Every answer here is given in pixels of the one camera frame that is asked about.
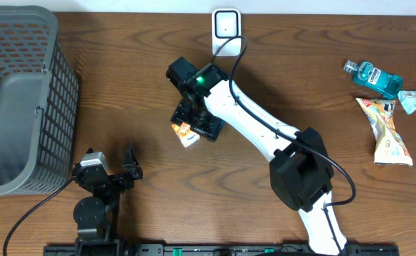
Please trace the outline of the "orange small snack box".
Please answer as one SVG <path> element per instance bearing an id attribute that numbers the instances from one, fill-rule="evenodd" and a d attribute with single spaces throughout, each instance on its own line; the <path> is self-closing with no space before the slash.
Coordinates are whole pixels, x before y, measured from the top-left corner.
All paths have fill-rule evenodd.
<path id="1" fill-rule="evenodd" d="M 182 122 L 180 125 L 172 124 L 171 126 L 184 148 L 192 146 L 201 138 L 200 135 L 193 132 L 191 126 L 185 122 Z"/>

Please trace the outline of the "teal mouthwash bottle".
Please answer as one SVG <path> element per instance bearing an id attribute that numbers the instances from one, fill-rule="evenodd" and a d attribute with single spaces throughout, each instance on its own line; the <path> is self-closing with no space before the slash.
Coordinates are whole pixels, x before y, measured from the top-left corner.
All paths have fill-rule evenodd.
<path id="1" fill-rule="evenodd" d="M 387 100 L 394 100 L 403 85 L 399 75 L 387 73 L 368 61 L 360 64 L 347 60 L 343 70 L 353 75 L 353 81 L 381 94 Z"/>

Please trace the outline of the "large yellow snack bag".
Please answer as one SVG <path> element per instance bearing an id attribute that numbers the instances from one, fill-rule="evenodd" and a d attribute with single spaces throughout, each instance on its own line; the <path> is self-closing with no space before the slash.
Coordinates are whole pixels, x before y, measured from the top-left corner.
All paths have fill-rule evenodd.
<path id="1" fill-rule="evenodd" d="M 356 98 L 356 101 L 370 122 L 376 140 L 374 163 L 413 166 L 410 153 L 395 130 L 395 101 L 363 98 Z"/>

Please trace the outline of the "light green wipes packet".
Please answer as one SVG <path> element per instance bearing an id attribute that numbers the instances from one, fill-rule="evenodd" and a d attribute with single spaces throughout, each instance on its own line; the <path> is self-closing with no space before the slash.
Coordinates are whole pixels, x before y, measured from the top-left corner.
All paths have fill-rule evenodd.
<path id="1" fill-rule="evenodd" d="M 398 99 L 407 114 L 412 114 L 416 110 L 416 91 L 401 90 Z"/>

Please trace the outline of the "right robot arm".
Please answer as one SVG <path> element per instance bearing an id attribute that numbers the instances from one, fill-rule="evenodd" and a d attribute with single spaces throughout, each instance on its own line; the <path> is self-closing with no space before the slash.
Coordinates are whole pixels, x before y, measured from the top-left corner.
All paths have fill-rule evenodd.
<path id="1" fill-rule="evenodd" d="M 309 248 L 321 255 L 345 255 L 348 242 L 333 211 L 331 178 L 337 163 L 312 128 L 299 131 L 273 117 L 246 96 L 217 65 L 195 68 L 185 58 L 172 63 L 167 79 L 182 96 L 172 122 L 212 142 L 229 124 L 266 158 L 271 187 L 298 212 Z"/>

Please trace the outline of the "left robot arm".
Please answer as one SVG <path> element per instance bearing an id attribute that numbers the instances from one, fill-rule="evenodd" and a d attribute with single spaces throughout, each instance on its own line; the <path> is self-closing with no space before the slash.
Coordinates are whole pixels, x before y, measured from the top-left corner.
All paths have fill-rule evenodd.
<path id="1" fill-rule="evenodd" d="M 107 173 L 105 155 L 89 148 L 72 172 L 74 182 L 92 195 L 80 200 L 74 208 L 77 223 L 76 255 L 133 255 L 134 248 L 117 234 L 120 197 L 143 171 L 133 149 L 128 146 L 122 166 L 125 172 Z"/>

